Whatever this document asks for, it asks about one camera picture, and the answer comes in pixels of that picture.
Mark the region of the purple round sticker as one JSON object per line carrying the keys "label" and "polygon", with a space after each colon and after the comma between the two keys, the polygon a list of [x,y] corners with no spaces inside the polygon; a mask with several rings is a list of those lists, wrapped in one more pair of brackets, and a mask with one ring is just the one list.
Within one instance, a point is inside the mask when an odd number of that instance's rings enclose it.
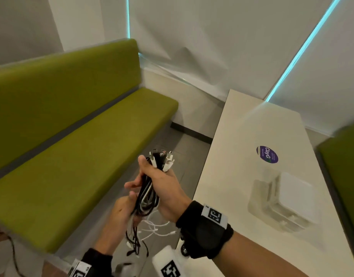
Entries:
{"label": "purple round sticker", "polygon": [[275,164],[279,160],[277,153],[267,146],[258,146],[256,152],[258,156],[267,163]]}

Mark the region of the white plastic box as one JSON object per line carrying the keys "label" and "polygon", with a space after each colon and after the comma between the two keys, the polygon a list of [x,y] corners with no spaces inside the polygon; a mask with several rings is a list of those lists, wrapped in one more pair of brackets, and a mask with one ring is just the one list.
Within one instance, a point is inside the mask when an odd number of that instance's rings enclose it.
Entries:
{"label": "white plastic box", "polygon": [[255,180],[248,211],[280,232],[300,232],[320,222],[314,187],[287,172]]}

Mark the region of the person's right forearm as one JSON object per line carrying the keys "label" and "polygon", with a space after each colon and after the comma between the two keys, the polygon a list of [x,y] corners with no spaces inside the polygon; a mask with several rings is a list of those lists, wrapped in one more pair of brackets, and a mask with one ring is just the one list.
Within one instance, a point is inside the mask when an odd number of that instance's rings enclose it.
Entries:
{"label": "person's right forearm", "polygon": [[280,256],[236,231],[213,262],[225,277],[308,277]]}

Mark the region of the long green upholstered bench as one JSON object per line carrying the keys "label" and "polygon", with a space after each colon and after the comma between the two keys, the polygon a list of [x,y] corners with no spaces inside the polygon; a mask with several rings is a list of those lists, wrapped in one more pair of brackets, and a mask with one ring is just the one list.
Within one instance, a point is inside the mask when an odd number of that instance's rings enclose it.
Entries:
{"label": "long green upholstered bench", "polygon": [[179,108],[122,39],[0,66],[0,227],[54,254]]}

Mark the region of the person's left hand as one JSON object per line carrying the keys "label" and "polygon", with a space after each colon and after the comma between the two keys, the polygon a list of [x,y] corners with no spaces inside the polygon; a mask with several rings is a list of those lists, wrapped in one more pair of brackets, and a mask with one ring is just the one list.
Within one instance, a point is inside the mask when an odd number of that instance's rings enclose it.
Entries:
{"label": "person's left hand", "polygon": [[112,256],[125,237],[132,212],[128,209],[128,195],[117,199],[93,248]]}

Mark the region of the person's right hand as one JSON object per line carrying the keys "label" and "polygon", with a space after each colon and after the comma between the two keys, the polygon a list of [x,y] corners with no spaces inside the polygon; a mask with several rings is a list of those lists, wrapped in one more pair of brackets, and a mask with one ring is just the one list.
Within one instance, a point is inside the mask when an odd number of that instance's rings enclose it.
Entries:
{"label": "person's right hand", "polygon": [[[163,172],[156,168],[156,180],[152,181],[152,184],[156,194],[160,198],[158,209],[162,217],[167,221],[176,223],[192,200],[181,188],[172,169]],[[126,182],[124,187],[138,194],[141,185],[141,183],[138,183],[137,176],[134,181]]]}

